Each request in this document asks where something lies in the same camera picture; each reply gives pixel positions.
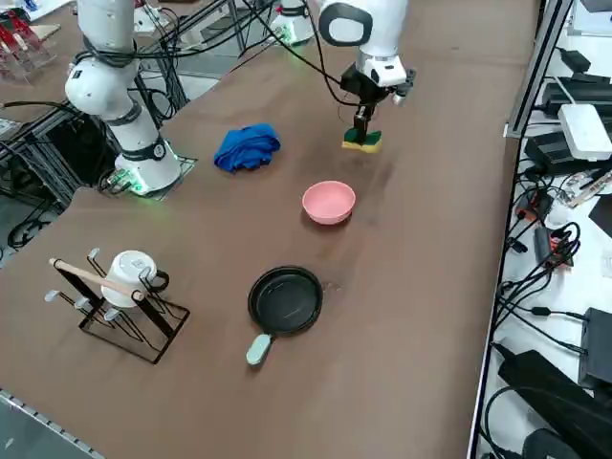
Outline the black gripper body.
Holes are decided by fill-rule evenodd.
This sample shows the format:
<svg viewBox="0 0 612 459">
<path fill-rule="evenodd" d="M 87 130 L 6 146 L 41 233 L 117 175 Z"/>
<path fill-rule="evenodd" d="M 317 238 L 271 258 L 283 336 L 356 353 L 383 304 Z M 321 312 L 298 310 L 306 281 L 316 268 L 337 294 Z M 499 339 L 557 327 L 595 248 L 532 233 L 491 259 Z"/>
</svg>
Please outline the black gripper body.
<svg viewBox="0 0 612 459">
<path fill-rule="evenodd" d="M 376 84 L 362 85 L 358 90 L 358 107 L 376 107 L 389 95 L 393 95 L 396 92 L 396 89 L 396 86 L 380 87 Z"/>
</svg>

